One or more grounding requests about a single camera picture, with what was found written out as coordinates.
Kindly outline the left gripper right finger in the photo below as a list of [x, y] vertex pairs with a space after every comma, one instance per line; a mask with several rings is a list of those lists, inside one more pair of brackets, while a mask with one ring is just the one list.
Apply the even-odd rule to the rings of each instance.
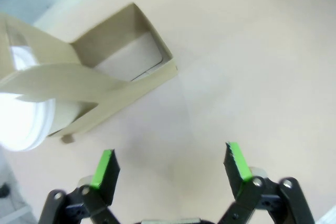
[[247, 223], [255, 210], [267, 211], [274, 223], [314, 223], [295, 178], [285, 177], [275, 183], [254, 175], [236, 142], [226, 143], [224, 166], [235, 201], [219, 223]]

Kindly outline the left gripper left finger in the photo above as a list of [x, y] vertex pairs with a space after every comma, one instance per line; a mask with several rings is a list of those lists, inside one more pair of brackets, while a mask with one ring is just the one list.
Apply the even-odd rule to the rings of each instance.
[[119, 223], [109, 210], [112, 205], [120, 167], [114, 150], [105, 150], [90, 183], [71, 193], [60, 189], [49, 192], [39, 223]]

